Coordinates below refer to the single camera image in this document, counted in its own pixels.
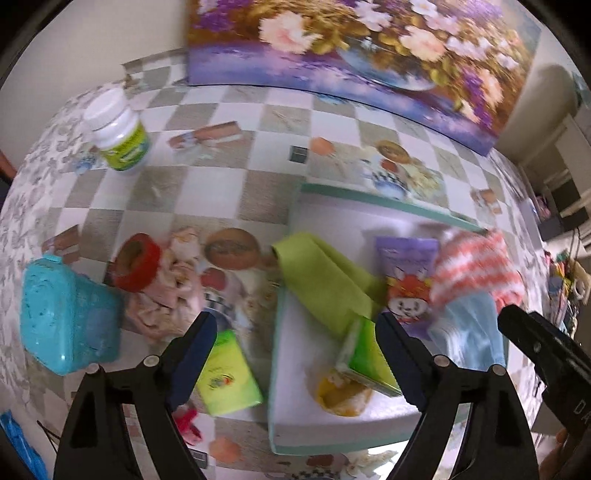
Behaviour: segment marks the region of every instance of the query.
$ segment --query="wall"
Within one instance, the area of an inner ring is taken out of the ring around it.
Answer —
[[[18,168],[71,96],[123,78],[121,63],[184,45],[185,0],[73,0],[0,90],[0,150]]]
[[[74,0],[26,49],[0,90],[0,149],[19,166],[65,101],[123,76],[121,63],[184,44],[185,0]],[[573,65],[543,27],[499,150],[526,155],[572,109]]]
[[[496,144],[497,150],[519,162],[560,123],[567,113],[575,113],[571,72],[576,66],[545,25],[530,75],[505,130]],[[552,162],[557,151],[547,152],[544,162]]]

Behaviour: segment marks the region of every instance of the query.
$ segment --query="teal container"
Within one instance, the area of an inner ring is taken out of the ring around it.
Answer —
[[[45,255],[25,272],[21,339],[48,369],[66,375],[119,356],[123,302],[118,292]]]

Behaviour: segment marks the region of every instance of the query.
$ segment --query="blue object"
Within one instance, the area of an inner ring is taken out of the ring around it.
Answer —
[[[459,367],[486,371],[493,364],[506,366],[495,301],[489,293],[479,292],[448,303],[428,334],[440,353]]]
[[[66,375],[119,356],[119,294],[45,254],[25,272],[21,303],[24,347],[48,369]]]
[[[21,426],[12,418],[12,412],[10,410],[0,416],[0,425],[2,425],[8,440],[17,451],[18,456],[33,475],[35,475],[35,478],[37,480],[49,480],[45,463],[43,463],[41,456],[27,442]]]

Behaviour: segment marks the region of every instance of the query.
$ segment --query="floral painting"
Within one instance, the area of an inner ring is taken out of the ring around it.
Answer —
[[[405,116],[486,154],[540,36],[514,0],[189,0],[189,82],[288,87]]]

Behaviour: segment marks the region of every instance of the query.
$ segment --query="white bottle cap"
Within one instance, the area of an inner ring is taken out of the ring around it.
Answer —
[[[123,88],[117,87],[92,100],[82,118],[91,130],[100,130],[121,115],[127,107],[125,92]]]

